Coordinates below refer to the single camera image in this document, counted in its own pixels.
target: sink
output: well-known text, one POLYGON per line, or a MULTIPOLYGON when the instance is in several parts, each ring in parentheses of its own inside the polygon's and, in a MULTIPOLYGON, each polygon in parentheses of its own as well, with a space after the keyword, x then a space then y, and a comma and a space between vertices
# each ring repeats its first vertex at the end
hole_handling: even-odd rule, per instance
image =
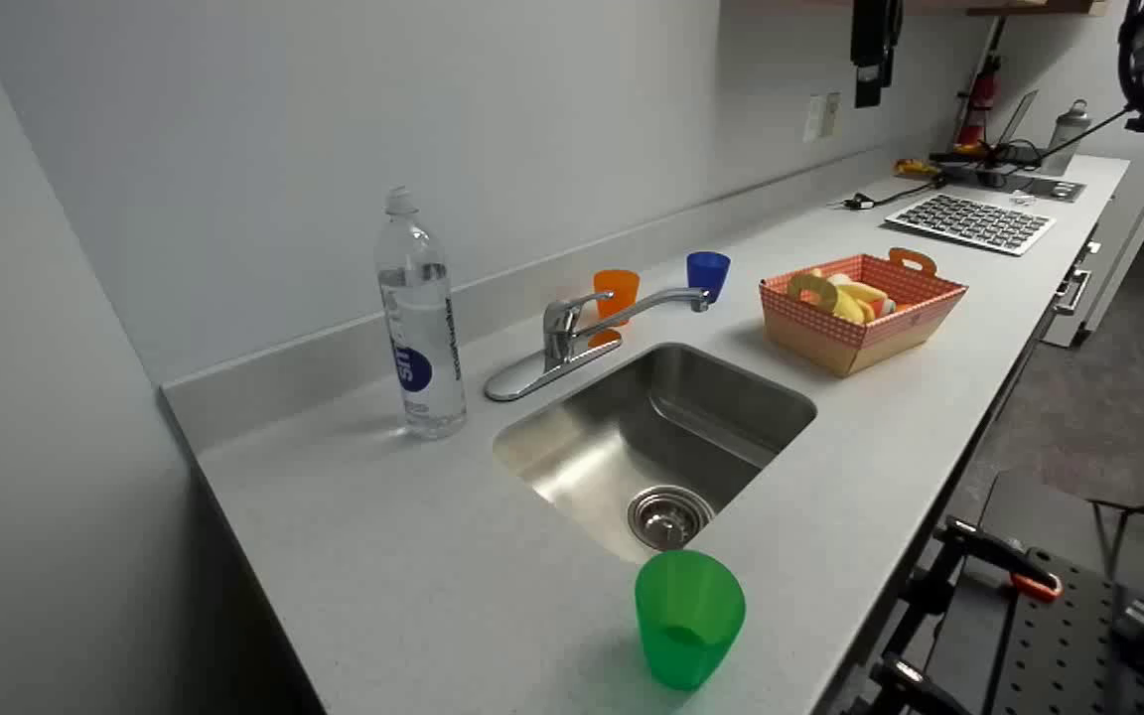
POLYGON ((688 545, 808 426, 814 399, 691 345, 654 345, 507 426, 492 452, 624 560, 688 545))

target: faucet handle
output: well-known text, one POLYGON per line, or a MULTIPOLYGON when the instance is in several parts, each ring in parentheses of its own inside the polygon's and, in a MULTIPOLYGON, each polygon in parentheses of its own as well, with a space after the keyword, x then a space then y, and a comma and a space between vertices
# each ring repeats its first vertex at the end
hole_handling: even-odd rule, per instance
POLYGON ((609 296, 613 296, 613 291, 548 300, 543 305, 543 329, 573 329, 586 300, 609 300, 609 296))

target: sink drain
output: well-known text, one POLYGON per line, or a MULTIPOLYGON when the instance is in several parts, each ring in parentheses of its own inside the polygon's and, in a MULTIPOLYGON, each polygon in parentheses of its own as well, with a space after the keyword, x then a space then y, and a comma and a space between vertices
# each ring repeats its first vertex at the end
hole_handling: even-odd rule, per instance
POLYGON ((661 484, 626 499, 626 528, 654 550, 682 548, 716 515, 694 491, 661 484))

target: plastic bottle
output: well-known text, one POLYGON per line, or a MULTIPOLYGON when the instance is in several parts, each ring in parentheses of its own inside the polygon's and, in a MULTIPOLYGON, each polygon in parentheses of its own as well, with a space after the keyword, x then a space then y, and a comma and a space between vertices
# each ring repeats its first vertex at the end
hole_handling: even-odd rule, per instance
POLYGON ((387 198, 379 237, 379 284, 405 393, 405 430, 445 435, 463 426, 463 389, 451 324, 451 291, 440 241, 418 221, 418 206, 398 186, 387 198))
POLYGON ((1053 145, 1059 145, 1059 149, 1053 149, 1047 160, 1045 160, 1045 174, 1066 174, 1066 165, 1071 165, 1071 154, 1078 154, 1078 144, 1071 139, 1079 139, 1083 129, 1087 129, 1087 103, 1083 98, 1078 98, 1066 116, 1057 116, 1057 121, 1053 121, 1053 139, 1047 139, 1047 145, 1045 149, 1053 149, 1053 145))

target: white countertop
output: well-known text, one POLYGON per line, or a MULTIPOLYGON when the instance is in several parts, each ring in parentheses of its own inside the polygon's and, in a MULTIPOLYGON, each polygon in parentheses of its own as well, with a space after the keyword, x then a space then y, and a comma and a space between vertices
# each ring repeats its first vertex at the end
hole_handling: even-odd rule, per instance
MULTIPOLYGON (((706 313, 651 308, 624 348, 516 405, 489 405, 481 381, 536 348, 540 305, 463 345, 469 426, 450 439, 402 439, 398 384, 381 381, 197 462, 331 709, 809 709, 1120 174, 1120 160, 1078 160, 1087 192, 1030 201, 1057 221, 1026 256, 882 230, 888 206, 851 214, 833 198, 718 246, 736 267, 706 313), (933 342, 854 376, 768 345, 760 279, 888 246, 925 248, 970 284, 933 342), (643 671, 637 562, 492 458, 503 426, 661 342, 699 345, 817 405, 691 545, 736 569, 752 611, 726 662, 688 697, 643 671)), ((679 256, 643 268, 643 291, 674 280, 679 256)))

